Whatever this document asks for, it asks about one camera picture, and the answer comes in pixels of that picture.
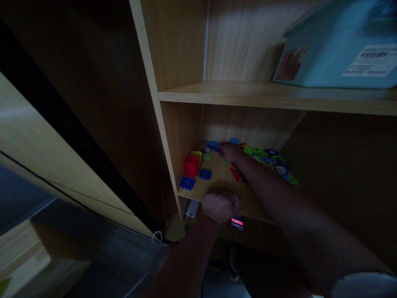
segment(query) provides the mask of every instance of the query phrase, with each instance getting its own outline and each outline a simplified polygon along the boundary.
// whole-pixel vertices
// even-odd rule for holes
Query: yellow toy block
[[[192,151],[190,155],[198,156],[198,168],[201,168],[201,151]]]

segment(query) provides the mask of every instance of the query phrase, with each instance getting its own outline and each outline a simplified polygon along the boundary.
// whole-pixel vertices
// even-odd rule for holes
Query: forearm
[[[142,297],[197,298],[219,227],[199,215]]]
[[[392,274],[371,251],[294,186],[247,154],[235,161],[268,213],[327,296],[338,278],[360,270]]]

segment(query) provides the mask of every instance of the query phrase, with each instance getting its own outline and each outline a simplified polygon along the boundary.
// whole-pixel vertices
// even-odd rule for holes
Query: light blue storage box
[[[287,42],[274,82],[377,89],[397,85],[397,0],[334,0],[316,10],[284,33]]]

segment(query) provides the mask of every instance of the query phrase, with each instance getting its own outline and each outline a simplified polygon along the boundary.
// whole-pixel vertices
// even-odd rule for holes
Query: red toy block
[[[185,175],[195,178],[199,172],[200,158],[195,155],[189,155],[185,160]]]
[[[230,168],[230,170],[232,171],[233,177],[236,179],[236,182],[239,182],[241,179],[241,175],[239,172],[237,172],[235,169]]]

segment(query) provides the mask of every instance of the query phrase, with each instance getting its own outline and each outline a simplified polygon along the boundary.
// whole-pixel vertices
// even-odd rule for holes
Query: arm
[[[219,227],[231,219],[241,202],[234,193],[216,188],[203,198],[203,213],[171,252],[142,296],[197,298]]]
[[[294,186],[232,144],[220,145],[237,164],[262,204],[288,238],[312,280],[329,297],[335,282],[359,271],[393,275],[368,248]]]

